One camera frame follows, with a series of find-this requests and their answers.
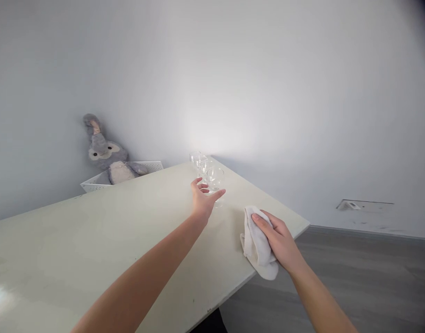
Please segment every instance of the wire basket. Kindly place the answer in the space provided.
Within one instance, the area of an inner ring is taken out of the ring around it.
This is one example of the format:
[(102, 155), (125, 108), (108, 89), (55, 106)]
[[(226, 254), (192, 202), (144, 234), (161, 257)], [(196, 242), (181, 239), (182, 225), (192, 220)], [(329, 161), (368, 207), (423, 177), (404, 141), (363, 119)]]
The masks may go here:
[[(163, 165), (160, 161), (147, 161), (147, 162), (136, 162), (136, 163), (139, 163), (145, 166), (149, 173), (163, 170)], [(102, 173), (99, 173), (95, 177), (92, 177), (82, 182), (80, 185), (86, 191), (86, 193), (112, 186), (111, 182), (109, 181), (108, 170), (103, 171)]]

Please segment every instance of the white table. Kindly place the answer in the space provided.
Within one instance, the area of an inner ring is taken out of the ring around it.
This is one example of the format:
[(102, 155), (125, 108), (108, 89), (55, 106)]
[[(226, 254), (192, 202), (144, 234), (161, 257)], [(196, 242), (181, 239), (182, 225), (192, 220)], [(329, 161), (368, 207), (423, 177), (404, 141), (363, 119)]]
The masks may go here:
[[(243, 208), (309, 222), (217, 162), (223, 207), (176, 270), (138, 332), (189, 331), (255, 271), (243, 256)], [(191, 211), (189, 163), (0, 221), (0, 332), (69, 332), (136, 259)]]

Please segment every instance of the stuffed bunny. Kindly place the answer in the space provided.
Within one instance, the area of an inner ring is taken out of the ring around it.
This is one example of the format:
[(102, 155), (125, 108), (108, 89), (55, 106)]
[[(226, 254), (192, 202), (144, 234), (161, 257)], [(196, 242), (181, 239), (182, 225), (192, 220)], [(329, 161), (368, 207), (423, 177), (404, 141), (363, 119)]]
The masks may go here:
[(145, 166), (128, 162), (128, 152), (118, 143), (105, 140), (100, 121), (95, 115), (88, 113), (83, 120), (91, 141), (89, 159), (96, 166), (108, 170), (111, 184), (122, 183), (148, 173)]

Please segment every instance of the white cloth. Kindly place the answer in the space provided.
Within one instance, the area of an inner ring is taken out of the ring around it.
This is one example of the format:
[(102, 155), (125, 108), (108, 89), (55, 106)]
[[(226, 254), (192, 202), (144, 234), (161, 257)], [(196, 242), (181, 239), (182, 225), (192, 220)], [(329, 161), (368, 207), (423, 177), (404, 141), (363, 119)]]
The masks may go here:
[(278, 273), (277, 259), (271, 250), (267, 237), (253, 221), (251, 215), (254, 213), (260, 215), (272, 226), (269, 218), (257, 207), (245, 207), (245, 233), (240, 234), (243, 254), (262, 278), (274, 280)]

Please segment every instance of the wooden floor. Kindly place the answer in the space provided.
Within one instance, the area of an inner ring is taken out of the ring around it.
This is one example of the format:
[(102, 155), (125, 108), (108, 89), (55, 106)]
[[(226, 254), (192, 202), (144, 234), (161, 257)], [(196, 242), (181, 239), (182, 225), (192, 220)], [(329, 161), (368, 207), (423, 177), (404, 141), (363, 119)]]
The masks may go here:
[[(425, 240), (310, 227), (296, 242), (359, 332), (425, 333)], [(283, 269), (220, 311), (229, 333), (314, 332)]]

